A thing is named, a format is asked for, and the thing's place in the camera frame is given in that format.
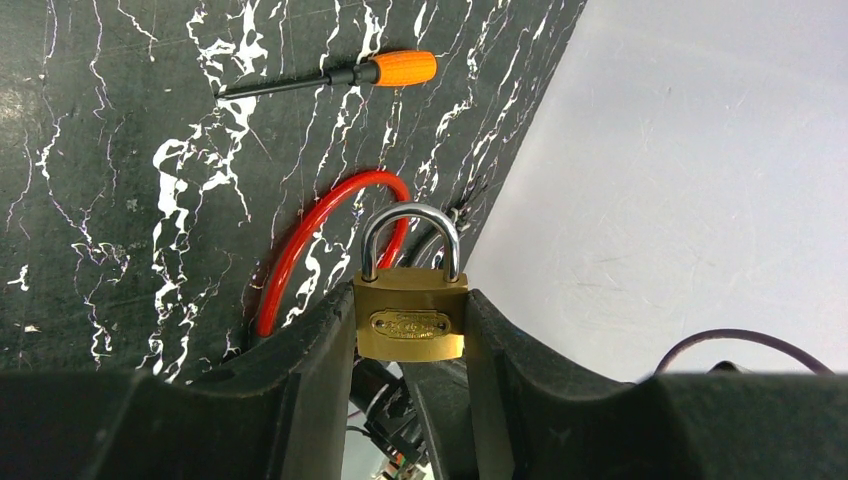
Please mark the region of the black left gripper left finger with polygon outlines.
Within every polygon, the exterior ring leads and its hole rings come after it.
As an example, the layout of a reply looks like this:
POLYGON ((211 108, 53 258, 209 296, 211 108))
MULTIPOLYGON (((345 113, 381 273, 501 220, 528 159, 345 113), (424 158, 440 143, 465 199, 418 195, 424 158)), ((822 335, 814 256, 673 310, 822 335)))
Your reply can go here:
POLYGON ((355 322, 350 283, 192 384, 138 370, 5 372, 5 479, 337 479, 355 322))

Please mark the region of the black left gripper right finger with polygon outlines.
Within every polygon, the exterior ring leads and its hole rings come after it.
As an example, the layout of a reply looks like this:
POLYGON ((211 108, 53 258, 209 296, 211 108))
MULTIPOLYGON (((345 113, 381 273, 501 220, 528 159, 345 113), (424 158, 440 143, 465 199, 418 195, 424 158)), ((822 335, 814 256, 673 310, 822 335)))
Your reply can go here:
POLYGON ((480 291, 458 360, 406 363, 439 479, 843 479, 843 375, 594 373, 480 291))

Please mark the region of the brass padlock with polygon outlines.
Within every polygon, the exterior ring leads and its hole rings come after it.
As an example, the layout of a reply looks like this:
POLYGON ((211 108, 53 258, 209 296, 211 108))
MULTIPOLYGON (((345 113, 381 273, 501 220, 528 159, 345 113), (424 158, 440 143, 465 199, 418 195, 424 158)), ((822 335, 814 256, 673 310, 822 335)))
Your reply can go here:
POLYGON ((398 363, 461 357, 469 285, 460 255, 457 228, 435 207, 403 202, 382 209, 369 220, 361 243, 361 270, 353 280, 358 354, 398 363), (409 217, 428 221, 440 234, 444 246, 441 269, 377 266, 379 234, 409 217))

